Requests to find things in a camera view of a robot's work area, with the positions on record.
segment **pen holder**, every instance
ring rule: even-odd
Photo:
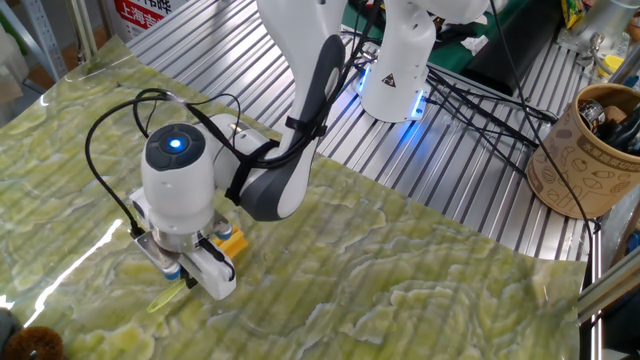
[[[618,151],[591,133],[578,113],[578,103],[589,99],[598,101],[603,107],[617,106],[631,114],[640,103],[640,93],[615,84],[586,87],[569,104],[544,140],[587,217],[596,218],[606,214],[640,184],[640,157]],[[527,178],[533,192],[550,208],[572,218],[582,218],[576,202],[542,148],[529,159]]]

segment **green marbled mat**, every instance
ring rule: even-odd
[[[196,288],[147,314],[169,283],[83,152],[93,121],[147,87],[205,99],[113,39],[0,129],[0,299],[62,334],[69,359],[577,358],[584,264],[514,253],[322,156],[286,221],[255,223],[218,198],[250,242],[232,296]],[[160,104],[152,128],[169,121],[193,119]],[[142,145],[130,110],[94,138],[123,197],[140,186]]]

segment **table surface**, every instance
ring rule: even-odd
[[[128,45],[143,63],[206,95],[235,94],[248,116],[282,128],[293,100],[293,76],[262,26],[253,0],[192,1]],[[549,42],[524,80],[531,105],[562,113],[576,92],[588,85],[576,56]],[[542,204],[526,179],[495,156],[477,133],[436,105],[421,121],[378,121],[360,106],[354,89],[358,78],[354,70],[348,89],[334,105],[320,153],[518,252],[586,261],[589,246],[583,221]],[[460,87],[471,87],[451,79]],[[532,137],[521,111],[476,99]],[[455,97],[449,100],[459,104]],[[461,111],[476,125],[494,129],[467,107]],[[544,124],[540,129],[549,130]],[[528,150],[510,139],[491,139],[524,169]]]

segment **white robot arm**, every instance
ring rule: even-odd
[[[427,61],[436,41],[429,13],[459,23],[476,20],[489,0],[387,0],[387,26],[378,61],[359,86],[362,107],[376,119],[403,122],[422,118],[428,93]]]
[[[486,9],[486,1],[387,0],[387,40],[371,77],[384,79],[390,72],[396,76],[394,88],[403,93],[420,88],[424,77],[414,74],[426,66],[428,53],[397,52],[416,43],[433,46],[435,28],[426,9],[471,21],[481,11],[469,4]],[[136,244],[167,278],[193,277],[215,299],[234,290],[231,260],[209,241],[213,236],[224,240],[232,231],[215,212],[216,190],[225,191],[258,221],[284,219],[302,203],[317,138],[322,135],[322,111],[344,65],[339,31],[345,6],[346,0],[258,0],[262,21],[287,59],[296,84],[280,144],[242,122],[236,124],[234,116],[209,119],[193,108],[202,124],[170,124],[149,137],[142,154],[143,187],[131,199],[150,231]],[[411,80],[410,86],[401,83],[405,79]],[[365,100],[372,98],[367,92],[377,94],[374,98],[382,96],[389,87],[383,85],[365,90],[365,109]],[[387,100],[381,103],[388,106]]]

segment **black cable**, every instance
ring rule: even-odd
[[[153,113],[156,112],[157,106],[158,106],[158,101],[154,101],[153,109],[151,109],[151,112],[149,113],[149,117],[147,117],[147,125],[145,125],[144,127],[144,131],[146,131],[147,133],[149,133],[149,123],[151,123],[151,117],[153,116]]]
[[[434,100],[431,100],[431,99],[429,99],[429,100],[427,101],[427,103],[429,103],[429,104],[433,104],[433,105],[436,105],[436,106],[438,106],[438,107],[443,108],[447,113],[449,113],[449,115],[451,115],[451,117],[453,117],[453,118],[454,118],[454,119],[456,119],[456,120],[461,121],[463,124],[467,124],[467,125],[468,125],[468,123],[467,123],[464,119],[460,119],[460,118],[458,118],[458,117],[457,117],[457,115],[456,115],[456,114],[457,114],[458,112],[457,112],[456,110],[451,110],[451,109],[449,109],[445,104],[443,104],[443,103],[439,103],[439,102],[434,101]],[[480,130],[481,130],[483,133],[485,133],[485,134],[489,133],[489,134],[500,135],[500,136],[503,136],[503,137],[506,137],[506,138],[510,138],[510,139],[518,140],[515,136],[510,135],[510,134],[507,134],[507,133],[502,132],[502,131],[494,131],[494,130],[488,130],[488,129],[480,129]]]
[[[238,127],[240,126],[240,117],[242,116],[242,106],[240,105],[240,100],[238,99],[237,96],[233,95],[233,94],[228,94],[228,93],[222,93],[222,94],[218,94],[214,97],[212,97],[211,99],[205,100],[205,101],[201,101],[199,103],[189,103],[189,105],[191,106],[198,106],[198,105],[204,105],[207,103],[210,103],[214,100],[217,100],[221,97],[224,96],[228,96],[231,99],[233,99],[233,101],[236,103],[236,106],[238,107],[238,113],[236,114],[236,126],[234,126],[233,128],[233,135],[231,137],[231,146],[233,146],[233,148],[236,148],[236,133],[238,131]]]
[[[144,96],[146,94],[149,93],[156,93],[159,94],[160,96],[160,100],[162,101],[168,101],[171,100],[171,98],[175,98],[170,92],[164,90],[164,89],[158,89],[158,88],[149,88],[149,89],[144,89],[141,92],[138,93],[138,95],[136,95],[136,100],[142,99],[144,98]],[[138,103],[133,103],[133,119],[136,121],[136,125],[138,126],[138,130],[140,130],[140,132],[142,133],[142,135],[145,138],[149,138],[149,134],[147,133],[146,127],[142,126],[142,121],[140,120],[140,116],[138,115]]]
[[[440,76],[440,74],[435,73],[435,72],[432,72],[431,74],[433,75],[433,77],[436,78],[438,83],[444,85],[449,90],[451,90],[451,92],[454,93],[460,100],[464,101],[467,104],[468,107],[470,107],[473,110],[477,111],[480,115],[485,117],[487,120],[489,120],[490,122],[494,123],[495,125],[501,127],[508,134],[513,135],[516,139],[524,142],[525,144],[529,145],[531,148],[536,149],[538,147],[538,144],[536,144],[535,141],[532,141],[528,137],[522,135],[520,133],[520,131],[518,131],[517,129],[515,129],[512,126],[508,125],[506,122],[498,119],[495,115],[493,115],[491,112],[485,110],[480,105],[478,105],[475,102],[471,101],[471,99],[469,99],[467,96],[465,96],[462,92],[458,91],[451,83],[449,83],[442,76]]]
[[[363,4],[363,0],[358,0],[358,8],[356,9],[358,14],[356,15],[356,24],[353,27],[353,41],[351,43],[351,52],[352,53],[353,53],[353,50],[356,49],[356,36],[358,36],[358,22],[360,21],[360,12],[362,12],[362,4]]]
[[[129,218],[129,222],[131,223],[131,236],[133,238],[137,238],[138,236],[141,236],[142,234],[144,234],[144,230],[142,230],[142,228],[138,226],[138,222],[136,221],[133,214],[131,214],[129,209],[127,209],[127,206],[124,204],[124,202],[120,200],[118,195],[113,191],[113,189],[111,189],[111,187],[104,181],[102,176],[98,173],[98,170],[93,164],[93,160],[91,160],[91,139],[93,138],[93,134],[96,132],[96,129],[98,128],[98,126],[100,126],[100,124],[102,124],[107,118],[109,118],[109,116],[113,115],[114,113],[128,106],[139,104],[141,102],[162,101],[162,100],[166,100],[166,98],[161,96],[147,97],[142,99],[129,100],[113,107],[111,110],[104,113],[102,116],[100,116],[100,118],[98,118],[98,120],[96,120],[93,123],[93,125],[91,126],[91,129],[89,129],[89,133],[87,134],[87,139],[84,144],[84,154],[85,154],[85,157],[87,158],[87,164],[89,165],[89,169],[91,170],[91,173],[96,178],[96,180],[98,180],[100,185],[102,185],[102,187],[109,193],[109,195],[111,195],[111,197],[115,200],[118,206],[120,206],[122,211],[127,215],[127,218]]]
[[[524,92],[522,91],[522,85],[520,84],[520,79],[518,79],[518,72],[516,71],[516,66],[513,63],[513,58],[511,57],[511,53],[509,52],[509,47],[507,46],[507,40],[505,39],[504,32],[502,30],[502,24],[500,24],[500,19],[498,18],[498,11],[496,9],[495,1],[494,0],[489,0],[489,1],[491,3],[491,10],[493,10],[493,16],[494,16],[494,18],[496,20],[496,27],[498,28],[498,34],[500,34],[500,38],[502,40],[502,45],[504,46],[504,50],[505,50],[506,55],[507,55],[507,60],[509,61],[509,67],[511,68],[511,72],[512,72],[512,74],[514,76],[514,79],[516,80],[516,85],[517,85],[517,88],[518,88],[518,98],[520,99],[520,104],[521,104],[521,106],[522,106],[522,108],[524,110],[524,117],[527,120],[527,122],[529,123],[529,126],[531,127],[531,130],[533,130],[534,136],[536,137],[536,139],[540,143],[540,148],[542,149],[544,154],[547,156],[547,159],[549,159],[549,162],[551,163],[551,166],[553,167],[555,172],[558,174],[558,176],[562,180],[562,183],[567,187],[567,190],[569,190],[569,193],[571,194],[571,197],[573,197],[573,200],[576,202],[576,205],[578,206],[578,210],[580,210],[580,214],[582,215],[582,218],[584,219],[584,226],[586,226],[587,235],[589,236],[589,259],[588,259],[588,262],[587,262],[587,274],[588,274],[588,272],[590,271],[589,269],[592,266],[593,249],[594,249],[593,235],[591,234],[591,226],[589,225],[589,218],[587,217],[587,214],[585,213],[584,208],[582,207],[582,204],[580,203],[580,199],[578,198],[576,193],[571,188],[571,185],[569,184],[569,181],[562,174],[562,172],[560,171],[560,168],[558,167],[558,164],[556,164],[556,162],[553,160],[553,158],[551,157],[551,154],[549,153],[549,150],[547,149],[547,147],[542,142],[542,138],[540,137],[540,134],[538,134],[538,132],[536,131],[535,125],[533,124],[533,121],[531,120],[531,118],[529,117],[528,112],[526,111],[527,104],[526,104],[526,101],[524,99]],[[583,285],[587,285],[588,281],[586,281],[586,279],[587,279],[587,277],[585,276],[585,282],[584,282]]]
[[[429,66],[429,69],[431,72],[438,72],[438,69],[436,69],[435,67]],[[455,89],[457,89],[458,91],[465,91],[466,89],[462,89],[460,87],[457,87],[455,85],[452,85]],[[499,97],[499,96],[492,96],[492,95],[487,95],[487,94],[477,94],[477,93],[471,93],[470,96],[477,96],[477,97],[481,97],[484,99],[488,99],[488,100],[493,100],[493,101],[498,101],[498,102],[504,102],[504,103],[508,103],[508,104],[513,104],[513,105],[518,105],[518,107],[521,107],[520,101],[515,101],[515,100],[511,100],[509,98],[506,97]],[[556,122],[558,122],[558,117],[547,110],[540,110],[540,109],[536,109],[533,106],[527,105],[527,110],[529,111],[529,114],[533,117],[535,117],[538,120],[541,121],[545,121],[551,124],[555,124]]]
[[[356,36],[357,37],[363,37],[361,33],[358,33],[358,32],[355,32],[355,31],[349,31],[349,30],[342,30],[341,34],[342,35],[353,35],[354,37],[356,37]],[[365,42],[370,42],[370,43],[378,45],[378,46],[382,45],[382,40],[380,40],[380,39],[373,38],[373,37],[370,37],[370,36],[366,36],[366,37],[364,37],[364,39],[365,39]]]
[[[517,172],[518,174],[520,174],[521,176],[526,177],[525,172],[520,169],[520,167],[516,164],[513,163],[513,161],[511,161],[511,159],[505,155],[500,149],[498,149],[498,146],[494,145],[491,140],[484,134],[484,130],[479,128],[476,124],[474,124],[471,119],[469,119],[466,115],[464,115],[460,109],[456,108],[453,103],[447,99],[446,95],[444,94],[444,92],[440,89],[438,89],[438,86],[434,83],[432,83],[430,80],[427,80],[427,82],[429,83],[429,85],[431,85],[431,87],[433,88],[433,90],[435,90],[438,95],[440,95],[440,97],[442,97],[442,99],[445,101],[446,104],[448,104],[449,106],[453,107],[454,109],[456,109],[456,112],[452,115],[454,118],[457,117],[457,114],[460,115],[460,117],[462,117],[463,122],[465,124],[467,124],[468,126],[470,126],[471,128],[473,128],[474,130],[476,130],[476,132],[478,133],[478,135],[480,135],[480,137],[482,139],[484,139],[487,143],[489,143],[493,149],[496,151],[496,153],[505,161],[505,163],[507,165],[509,165],[509,167],[511,167],[515,172]]]

